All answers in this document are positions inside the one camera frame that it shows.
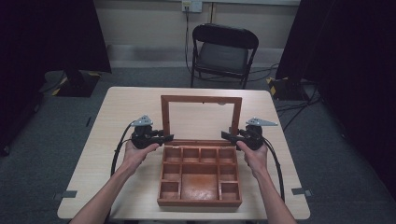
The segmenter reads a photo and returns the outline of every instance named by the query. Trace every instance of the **light wood table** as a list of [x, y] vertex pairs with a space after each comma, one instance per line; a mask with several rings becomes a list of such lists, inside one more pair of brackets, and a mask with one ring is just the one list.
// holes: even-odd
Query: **light wood table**
[[[161, 95], [235, 96], [242, 97], [239, 128], [253, 117], [279, 124], [274, 103], [267, 91], [171, 89], [113, 87], [93, 124], [67, 190], [76, 190], [76, 198], [63, 198], [58, 210], [60, 218], [70, 219], [107, 182], [114, 149], [128, 124], [148, 115], [153, 129], [163, 128]], [[177, 139], [221, 139], [220, 131], [231, 126], [232, 105], [170, 104], [171, 133]], [[307, 219], [310, 211], [303, 194], [293, 195], [301, 183], [280, 125], [262, 127], [263, 135], [272, 143], [281, 164], [286, 205], [296, 219]], [[131, 128], [127, 136], [134, 131]], [[118, 165], [123, 158], [119, 155]], [[237, 151], [241, 180], [242, 204], [237, 208], [161, 207], [157, 204], [163, 148], [148, 154], [137, 172], [126, 182], [113, 204], [111, 218], [140, 220], [260, 220], [267, 219], [256, 179]], [[279, 191], [273, 157], [268, 153], [268, 169]]]

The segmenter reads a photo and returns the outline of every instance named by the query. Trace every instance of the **square compartment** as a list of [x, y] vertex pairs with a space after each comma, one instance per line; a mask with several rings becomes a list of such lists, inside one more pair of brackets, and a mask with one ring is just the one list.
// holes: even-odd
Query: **square compartment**
[[184, 164], [180, 198], [182, 200], [218, 200], [217, 165]]
[[176, 200], [178, 197], [178, 182], [162, 182], [160, 199]]
[[164, 164], [163, 165], [163, 179], [164, 180], [180, 180], [180, 165], [179, 164]]
[[199, 161], [199, 148], [183, 148], [183, 161], [184, 162], [198, 162]]
[[166, 147], [163, 160], [170, 162], [181, 162], [181, 149]]
[[235, 181], [236, 177], [236, 169], [233, 165], [222, 165], [220, 166], [220, 180], [223, 181]]
[[220, 163], [235, 163], [235, 149], [219, 149]]
[[221, 184], [221, 199], [224, 201], [240, 200], [239, 187], [237, 183]]
[[202, 148], [201, 149], [201, 162], [216, 162], [215, 149]]

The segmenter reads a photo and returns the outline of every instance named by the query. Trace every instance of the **person's left arm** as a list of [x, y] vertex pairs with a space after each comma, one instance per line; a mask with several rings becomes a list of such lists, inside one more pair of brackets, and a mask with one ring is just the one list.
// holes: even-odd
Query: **person's left arm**
[[137, 167], [159, 145], [152, 144], [144, 149], [136, 149], [131, 141], [125, 146], [125, 155], [119, 169], [106, 184], [87, 202], [70, 223], [104, 223], [111, 205], [116, 200], [128, 178], [134, 174]]

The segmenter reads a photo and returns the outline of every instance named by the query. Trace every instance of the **wooden box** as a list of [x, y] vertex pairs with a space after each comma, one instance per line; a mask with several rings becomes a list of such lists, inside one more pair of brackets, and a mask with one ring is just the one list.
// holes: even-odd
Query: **wooden box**
[[[234, 104], [231, 133], [237, 133], [242, 98], [162, 96], [163, 132], [170, 133], [169, 103]], [[174, 140], [165, 144], [159, 206], [238, 207], [242, 203], [235, 147], [225, 140]]]

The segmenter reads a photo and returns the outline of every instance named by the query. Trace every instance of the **chair backrest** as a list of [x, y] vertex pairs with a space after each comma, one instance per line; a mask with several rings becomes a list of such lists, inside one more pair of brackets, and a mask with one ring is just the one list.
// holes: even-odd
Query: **chair backrest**
[[259, 39], [246, 29], [205, 23], [198, 25], [192, 31], [192, 39], [216, 45], [224, 45], [240, 49], [256, 49]]

